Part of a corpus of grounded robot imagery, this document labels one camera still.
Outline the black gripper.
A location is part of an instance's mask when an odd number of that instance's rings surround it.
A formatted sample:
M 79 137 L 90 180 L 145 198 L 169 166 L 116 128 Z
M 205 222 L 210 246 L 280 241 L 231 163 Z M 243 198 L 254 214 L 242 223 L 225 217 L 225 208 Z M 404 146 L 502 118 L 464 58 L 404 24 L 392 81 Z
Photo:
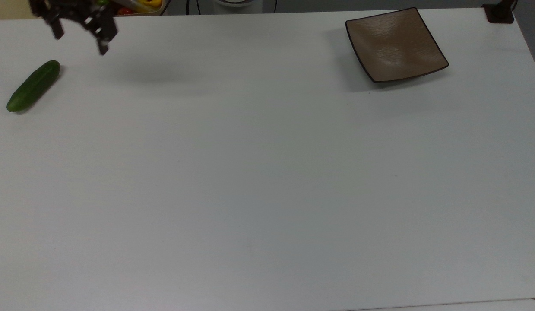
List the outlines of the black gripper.
M 118 34 L 110 6 L 99 5 L 95 0 L 30 0 L 29 5 L 34 16 L 51 26 L 56 40 L 64 35 L 61 19 L 84 25 L 94 35 L 100 55 L 108 52 Z

